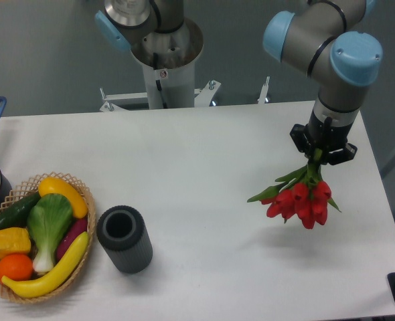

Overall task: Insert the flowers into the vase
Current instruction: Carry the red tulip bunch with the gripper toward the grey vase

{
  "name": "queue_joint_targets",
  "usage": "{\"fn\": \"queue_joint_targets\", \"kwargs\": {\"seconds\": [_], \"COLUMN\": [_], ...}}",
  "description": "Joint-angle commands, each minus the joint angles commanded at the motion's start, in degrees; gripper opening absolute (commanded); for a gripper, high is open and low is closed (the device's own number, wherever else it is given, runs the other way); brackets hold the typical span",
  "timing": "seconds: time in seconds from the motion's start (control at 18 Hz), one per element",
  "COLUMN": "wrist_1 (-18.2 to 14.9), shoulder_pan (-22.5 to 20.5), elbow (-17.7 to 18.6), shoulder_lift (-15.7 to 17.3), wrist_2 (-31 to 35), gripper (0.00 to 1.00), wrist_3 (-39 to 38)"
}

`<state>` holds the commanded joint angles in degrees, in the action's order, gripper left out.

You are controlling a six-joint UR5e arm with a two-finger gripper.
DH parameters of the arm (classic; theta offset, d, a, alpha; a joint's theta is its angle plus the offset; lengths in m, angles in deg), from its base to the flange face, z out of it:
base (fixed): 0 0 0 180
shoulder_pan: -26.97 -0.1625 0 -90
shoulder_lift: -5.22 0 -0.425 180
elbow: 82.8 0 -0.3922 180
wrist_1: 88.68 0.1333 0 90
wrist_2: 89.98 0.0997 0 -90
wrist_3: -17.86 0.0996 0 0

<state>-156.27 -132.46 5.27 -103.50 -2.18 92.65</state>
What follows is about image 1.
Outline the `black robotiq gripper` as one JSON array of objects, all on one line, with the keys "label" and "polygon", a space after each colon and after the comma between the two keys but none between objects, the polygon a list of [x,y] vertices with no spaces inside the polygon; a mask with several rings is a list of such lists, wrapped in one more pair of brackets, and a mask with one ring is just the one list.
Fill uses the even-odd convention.
[{"label": "black robotiq gripper", "polygon": [[297,150],[306,158],[312,158],[317,149],[321,150],[322,165],[338,165],[351,161],[358,151],[355,145],[347,143],[342,131],[332,126],[324,128],[323,124],[295,124],[290,131],[290,137]]}]

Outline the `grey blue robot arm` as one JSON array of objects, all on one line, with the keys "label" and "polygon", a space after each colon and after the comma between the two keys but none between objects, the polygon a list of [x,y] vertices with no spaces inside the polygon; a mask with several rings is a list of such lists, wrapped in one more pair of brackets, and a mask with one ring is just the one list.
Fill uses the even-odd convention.
[{"label": "grey blue robot arm", "polygon": [[[316,1],[299,15],[277,13],[264,31],[269,55],[320,85],[309,122],[291,130],[298,151],[311,160],[337,165],[356,155],[347,136],[378,77],[383,50],[353,27],[373,7],[373,1]],[[195,106],[195,62],[204,40],[182,1],[106,1],[94,20],[113,47],[141,64],[150,108]]]}]

